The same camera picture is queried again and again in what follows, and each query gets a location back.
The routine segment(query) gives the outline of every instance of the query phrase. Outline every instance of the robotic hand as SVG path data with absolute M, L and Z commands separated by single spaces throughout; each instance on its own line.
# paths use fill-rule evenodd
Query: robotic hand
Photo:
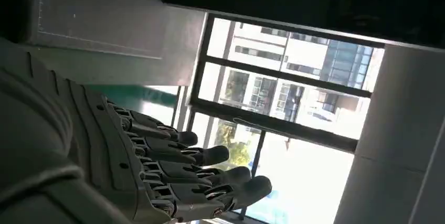
M 1 223 L 175 223 L 209 219 L 271 192 L 178 132 L 118 107 L 0 41 Z

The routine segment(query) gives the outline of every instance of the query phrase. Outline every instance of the screw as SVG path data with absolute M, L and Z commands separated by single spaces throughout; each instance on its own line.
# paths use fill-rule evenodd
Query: screw
M 221 208 L 218 208 L 215 211 L 213 211 L 213 217 L 217 217 L 220 214 L 222 214 L 222 209 Z

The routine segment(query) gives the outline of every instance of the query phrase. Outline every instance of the window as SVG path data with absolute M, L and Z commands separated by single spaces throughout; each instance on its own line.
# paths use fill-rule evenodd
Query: window
M 272 28 L 267 28 L 267 27 L 262 27 L 261 33 L 262 34 L 276 35 L 276 36 L 280 36 L 280 37 L 287 37 L 288 36 L 288 32 L 287 31 L 278 30 L 278 29 L 272 29 Z
M 248 207 L 246 215 L 270 224 L 333 223 L 353 159 L 353 154 L 266 133 L 256 175 L 271 180 L 272 193 Z
M 310 73 L 315 76 L 319 76 L 321 73 L 320 69 L 315 69 L 315 68 L 311 68 L 308 66 L 303 66 L 303 65 L 299 65 L 299 64 L 293 64 L 293 63 L 288 63 L 286 68 L 289 70 L 295 70 L 295 71 L 302 72 L 302 73 Z
M 281 61 L 281 57 L 282 57 L 282 55 L 275 54 L 273 52 L 266 52 L 266 51 L 256 50 L 256 49 L 242 47 L 242 46 L 236 46 L 235 52 L 240 52 L 245 55 L 252 55 L 252 56 L 257 56 L 257 57 L 276 60 L 276 61 Z
M 338 94 L 329 94 L 325 92 L 320 92 L 317 102 L 321 104 L 321 108 L 323 110 L 334 113 L 337 100 L 338 100 Z
M 372 52 L 372 47 L 330 40 L 320 79 L 361 89 Z
M 242 73 L 231 70 L 229 78 L 227 80 L 225 99 L 228 99 L 229 101 L 242 103 L 244 99 L 244 94 L 246 93 L 248 80 L 249 80 L 248 73 Z
M 276 85 L 276 80 L 261 77 L 255 78 L 254 88 L 250 98 L 250 105 L 255 107 L 255 112 L 266 115 L 269 114 Z
M 321 44 L 321 45 L 327 45 L 327 43 L 329 42 L 329 40 L 325 39 L 325 38 L 304 35 L 304 34 L 299 34 L 299 33 L 292 33 L 291 38 L 297 39 L 297 40 L 302 40 L 302 41 L 307 41 L 307 42 L 312 42 L 312 43 L 316 43 L 316 44 Z
M 209 24 L 217 19 L 210 14 Z M 243 22 L 243 30 L 229 35 L 228 27 L 240 23 L 209 25 L 213 31 L 204 35 L 203 45 L 214 47 L 208 51 L 229 46 L 231 51 L 227 58 L 200 58 L 195 82 L 200 85 L 190 104 L 196 120 L 202 118 L 198 112 L 205 113 L 211 123 L 198 136 L 206 138 L 206 147 L 229 146 L 231 159 L 220 168 L 245 165 L 254 168 L 254 175 L 271 179 L 273 192 L 248 207 L 247 217 L 270 224 L 332 223 L 355 151 L 351 143 L 360 137 L 383 49 Z M 221 92 L 203 95 L 215 87 Z M 304 139 L 299 138 L 302 132 Z M 253 162 L 258 150 L 259 164 Z M 289 177 L 295 175 L 286 171 L 289 164 L 295 164 L 298 177 Z

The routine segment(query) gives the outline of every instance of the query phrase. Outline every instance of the glass pane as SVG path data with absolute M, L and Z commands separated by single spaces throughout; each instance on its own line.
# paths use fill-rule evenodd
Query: glass pane
M 224 145 L 230 151 L 230 158 L 213 167 L 228 170 L 236 166 L 245 166 L 252 169 L 259 139 L 258 129 L 215 118 L 208 148 Z
M 206 67 L 215 69 L 212 65 L 207 63 Z M 347 73 L 339 72 L 338 76 L 343 74 L 346 79 L 333 81 L 348 83 Z M 359 80 L 351 82 L 351 86 L 357 88 L 355 83 L 360 83 L 361 88 L 360 79 L 364 75 L 358 74 L 357 78 Z M 207 93 L 208 89 L 215 87 L 215 83 L 209 83 L 209 86 L 201 86 L 200 92 Z M 218 103 L 355 139 L 360 137 L 369 105 L 368 98 L 228 67 L 225 68 L 221 90 L 216 92 L 220 93 Z
M 383 55 L 375 54 L 375 48 L 301 33 L 292 33 L 248 23 L 215 19 L 209 42 L 208 55 L 225 58 L 263 68 L 280 70 L 313 79 L 345 86 L 353 84 L 333 76 L 333 69 L 347 71 L 356 76 L 359 69 L 353 63 L 373 66 L 366 72 L 366 79 L 376 79 Z M 363 85 L 365 90 L 373 83 Z
M 271 180 L 272 192 L 248 207 L 246 215 L 270 224 L 333 223 L 353 158 L 266 133 L 256 175 Z
M 368 69 L 367 65 L 360 65 L 360 68 L 358 70 L 359 73 L 361 74 L 366 74 L 366 70 Z

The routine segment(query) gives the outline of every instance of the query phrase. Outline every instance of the window frame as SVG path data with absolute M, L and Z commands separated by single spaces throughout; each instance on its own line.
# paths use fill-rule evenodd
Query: window frame
M 316 88 L 324 89 L 327 91 L 332 91 L 333 93 L 343 93 L 347 94 L 353 97 L 359 97 L 359 98 L 371 98 L 372 93 L 366 90 L 358 89 L 358 88 L 352 88 L 336 83 L 330 83 L 323 80 L 317 80 L 312 79 L 308 77 L 303 76 L 297 76 L 291 73 L 281 72 L 277 70 L 267 69 L 263 67 L 258 67 L 254 65 L 249 65 L 246 63 L 236 62 L 228 60 L 225 57 L 217 58 L 207 55 L 209 41 L 211 37 L 211 31 L 213 29 L 213 23 L 215 18 L 222 18 L 226 20 L 230 20 L 233 22 L 242 22 L 243 24 L 253 24 L 263 27 L 269 27 L 272 29 L 278 29 L 278 30 L 285 30 L 288 32 L 288 40 L 290 38 L 291 33 L 303 33 L 308 36 L 315 36 L 315 37 L 321 37 L 325 38 L 326 41 L 330 40 L 341 40 L 343 42 L 352 42 L 355 44 L 360 44 L 361 46 L 368 46 L 368 47 L 377 47 L 382 48 L 384 47 L 384 44 L 373 42 L 373 41 L 363 41 L 356 38 L 349 38 L 349 37 L 343 37 L 338 35 L 332 35 L 332 34 L 325 34 L 318 31 L 312 31 L 312 30 L 305 30 L 295 27 L 289 27 L 289 26 L 282 26 L 272 23 L 266 23 L 261 22 L 258 20 L 249 20 L 245 18 L 240 17 L 229 17 L 225 15 L 218 15 L 218 14 L 209 14 L 206 19 L 206 25 L 204 29 L 204 34 L 202 38 L 202 45 L 198 52 L 198 62 L 196 66 L 196 72 L 195 72 L 195 78 L 192 86 L 192 91 L 189 96 L 189 106 L 190 106 L 190 114 L 188 118 L 188 125 L 187 130 L 191 130 L 193 127 L 193 121 L 195 118 L 196 113 L 201 113 L 210 116 L 210 120 L 208 123 L 208 132 L 207 135 L 210 135 L 209 130 L 211 131 L 211 125 L 213 125 L 212 118 L 219 118 L 225 121 L 234 122 L 237 124 L 242 124 L 244 126 L 255 128 L 256 130 L 259 130 L 261 132 L 261 137 L 259 144 L 257 146 L 257 150 L 255 153 L 255 158 L 253 161 L 252 166 L 252 175 L 255 175 L 255 171 L 258 167 L 259 163 L 259 157 L 261 152 L 261 147 L 264 142 L 264 136 L 266 132 L 271 132 L 275 134 L 280 134 L 283 136 L 286 136 L 288 138 L 295 138 L 300 139 L 302 141 L 307 141 L 310 143 L 315 143 L 318 145 L 334 148 L 336 150 L 348 152 L 348 153 L 354 153 L 355 149 L 357 147 L 358 140 L 344 137 L 340 135 L 333 134 L 331 132 L 327 132 L 324 130 L 318 130 L 313 129 L 301 124 L 297 124 L 294 122 L 288 122 L 285 120 L 280 120 L 277 118 L 273 118 L 268 115 L 263 115 L 259 113 L 255 113 L 248 110 L 243 110 L 241 108 L 235 108 L 231 107 L 225 104 L 220 104 L 216 100 L 217 98 L 214 98 L 213 101 L 207 101 L 204 99 L 200 99 L 198 97 L 200 86 L 202 83 L 202 78 L 204 74 L 204 69 L 206 64 L 213 63 L 221 66 L 221 71 L 224 72 L 225 68 L 233 68 L 234 70 L 241 70 L 246 72 L 253 72 L 257 73 L 259 76 L 267 76 L 267 77 L 273 77 L 278 78 L 282 80 L 288 80 L 291 82 L 297 82 L 301 84 L 306 84 L 309 86 L 313 86 Z M 283 62 L 286 62 L 285 59 L 285 52 L 283 56 L 281 57 L 282 64 Z M 278 84 L 276 84 L 276 89 L 279 89 L 278 92 L 280 92 L 281 87 L 279 87 Z M 215 97 L 219 97 L 220 90 L 216 90 Z M 208 146 L 208 139 L 204 140 L 204 148 Z M 246 214 L 246 209 L 244 208 L 241 211 L 241 214 L 238 215 L 238 219 L 243 220 Z

